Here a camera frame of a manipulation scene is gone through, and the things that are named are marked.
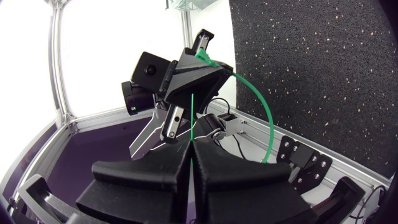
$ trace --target metal bracket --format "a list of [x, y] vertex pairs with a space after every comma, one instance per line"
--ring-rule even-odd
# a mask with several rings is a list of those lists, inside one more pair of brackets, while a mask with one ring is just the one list
[[163, 127], [167, 111], [155, 108], [152, 119], [141, 131], [136, 140], [130, 145], [132, 160], [144, 157], [159, 139], [160, 130]]
[[299, 194], [319, 186], [333, 162], [330, 157], [288, 136], [280, 140], [276, 161], [289, 163], [294, 168], [296, 176], [289, 180]]
[[75, 134], [79, 133], [79, 129], [78, 129], [78, 127], [77, 127], [77, 123], [76, 123], [76, 122], [70, 123], [70, 124], [68, 125], [68, 128], [69, 128], [70, 134], [71, 134], [72, 136], [74, 136]]

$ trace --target bolt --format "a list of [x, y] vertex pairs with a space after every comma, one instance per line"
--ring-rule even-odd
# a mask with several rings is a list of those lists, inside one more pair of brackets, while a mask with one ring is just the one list
[[220, 132], [214, 133], [213, 139], [218, 139], [221, 136]]

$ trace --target black mounting bracket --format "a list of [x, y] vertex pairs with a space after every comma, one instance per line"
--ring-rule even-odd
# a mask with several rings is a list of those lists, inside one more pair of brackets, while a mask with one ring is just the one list
[[333, 162], [330, 157], [288, 136], [280, 140], [276, 161], [299, 168], [297, 176], [290, 181], [299, 194], [319, 186]]

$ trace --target metal joint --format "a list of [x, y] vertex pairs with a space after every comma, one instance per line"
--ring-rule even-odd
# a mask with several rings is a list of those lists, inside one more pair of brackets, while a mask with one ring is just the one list
[[76, 122], [70, 123], [70, 124], [68, 125], [68, 128], [69, 128], [70, 134], [71, 134], [72, 136], [74, 136], [75, 134], [79, 133], [79, 129], [78, 129], [78, 127], [77, 127], [77, 123], [76, 123]]

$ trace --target black cable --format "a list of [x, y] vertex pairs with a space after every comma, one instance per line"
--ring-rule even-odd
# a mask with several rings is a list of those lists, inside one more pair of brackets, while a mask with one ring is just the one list
[[363, 203], [361, 209], [359, 209], [359, 212], [358, 212], [357, 216], [355, 217], [355, 224], [357, 224], [357, 223], [358, 223], [358, 220], [361, 219], [361, 218], [359, 217], [359, 215], [361, 214], [362, 209], [365, 207], [366, 203], [369, 201], [369, 199], [372, 197], [372, 195], [376, 192], [377, 189], [383, 189], [384, 192], [387, 192], [387, 191], [386, 191], [386, 188], [385, 188], [383, 185], [380, 185], [380, 186], [376, 187], [376, 188], [372, 191], [372, 193], [368, 196], [368, 198], [366, 199], [366, 201]]
[[225, 149], [221, 146], [221, 143], [220, 143], [219, 140], [214, 140], [214, 144], [216, 144], [218, 147], [222, 148], [222, 150], [224, 150], [224, 151], [227, 152], [227, 150], [225, 150]]
[[353, 218], [353, 219], [361, 219], [361, 218], [363, 218], [363, 217], [358, 217], [358, 218], [357, 218], [357, 217], [355, 217], [355, 216], [353, 216], [353, 215], [350, 215], [349, 217], [350, 217], [350, 218]]
[[245, 156], [243, 155], [243, 152], [242, 152], [242, 149], [241, 149], [241, 145], [239, 144], [239, 141], [236, 139], [236, 137], [235, 137], [234, 134], [233, 134], [232, 136], [234, 136], [235, 141], [236, 141], [236, 144], [238, 144], [239, 152], [241, 153], [242, 158], [243, 158], [243, 159], [246, 159]]
[[206, 108], [205, 108], [205, 114], [207, 114], [207, 107], [209, 107], [209, 104], [213, 101], [213, 100], [223, 100], [227, 105], [228, 105], [228, 115], [230, 115], [231, 113], [229, 113], [229, 110], [231, 109], [230, 107], [229, 107], [229, 103], [228, 103], [228, 101], [226, 101], [226, 99], [224, 99], [224, 98], [220, 98], [220, 97], [216, 97], [216, 98], [213, 98], [213, 99], [211, 99], [210, 100], [210, 102], [206, 105]]

